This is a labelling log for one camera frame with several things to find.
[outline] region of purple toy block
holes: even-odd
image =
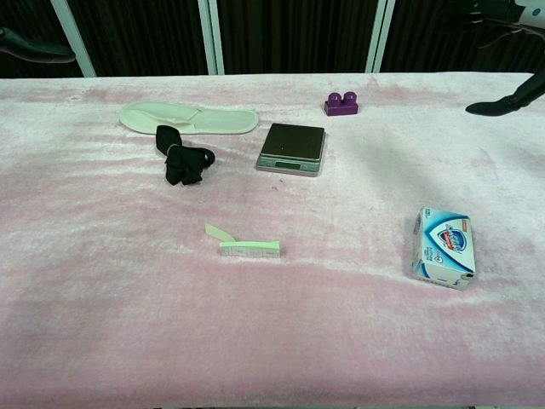
[[[348,91],[344,98],[341,99],[341,94],[334,92],[330,94],[327,101],[324,103],[324,111],[328,117],[335,115],[354,115],[358,113],[358,104],[356,103],[355,92]]]

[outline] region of digital kitchen scale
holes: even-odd
[[[317,176],[325,130],[312,126],[272,124],[256,168],[270,172]]]

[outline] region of cardboard box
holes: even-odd
[[[413,273],[418,279],[463,290],[475,277],[468,216],[424,207],[416,218]]]

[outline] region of table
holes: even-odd
[[[545,99],[464,112],[527,77],[0,81],[0,407],[543,404]],[[183,136],[216,163],[172,187],[118,122],[140,100],[260,124]],[[254,169],[274,122],[325,127],[321,176]],[[410,276],[423,205],[472,217],[466,291]],[[282,256],[222,257],[206,222]]]

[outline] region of lego stud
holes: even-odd
[[[341,106],[341,94],[333,92],[327,97],[328,107],[340,107]]]
[[[356,105],[356,99],[358,97],[356,96],[356,93],[355,92],[352,92],[352,91],[348,91],[348,92],[345,92],[344,94],[344,98],[342,100],[342,103],[345,105],[345,106],[348,106],[348,105]]]

